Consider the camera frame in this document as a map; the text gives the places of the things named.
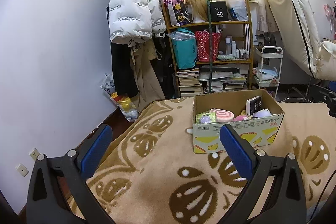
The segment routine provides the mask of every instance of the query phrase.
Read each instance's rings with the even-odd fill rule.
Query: red gift bag
[[[212,33],[212,61],[218,56],[218,45],[221,40],[221,33]],[[209,37],[208,31],[197,31],[195,33],[197,41],[197,58],[200,62],[210,62]]]

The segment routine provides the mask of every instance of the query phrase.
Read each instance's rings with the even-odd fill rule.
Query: mannequin head
[[[207,0],[185,0],[185,3],[192,8],[193,22],[208,21]]]

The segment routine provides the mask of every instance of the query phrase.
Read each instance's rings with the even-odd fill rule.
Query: pink plush
[[[236,118],[233,119],[234,122],[241,122],[241,121],[245,121],[248,120],[248,116],[246,115],[239,115]]]

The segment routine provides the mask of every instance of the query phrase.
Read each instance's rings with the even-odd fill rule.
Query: white puffer jacket
[[[166,30],[159,6],[159,0],[111,0],[111,42],[128,44],[131,47],[152,38],[153,32],[159,37]]]

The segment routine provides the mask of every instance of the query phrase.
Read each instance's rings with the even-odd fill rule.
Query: metal screw
[[[264,156],[265,154],[266,154],[266,153],[265,153],[264,150],[262,150],[262,149],[258,149],[258,150],[257,150],[257,155],[259,155],[260,157]]]
[[[43,160],[44,159],[44,154],[39,154],[37,156],[37,160]]]
[[[288,154],[288,157],[291,159],[291,160],[295,160],[295,155],[293,153],[289,153]]]
[[[76,156],[76,153],[77,153],[76,150],[69,150],[68,151],[68,156],[69,157],[74,157],[74,156]]]

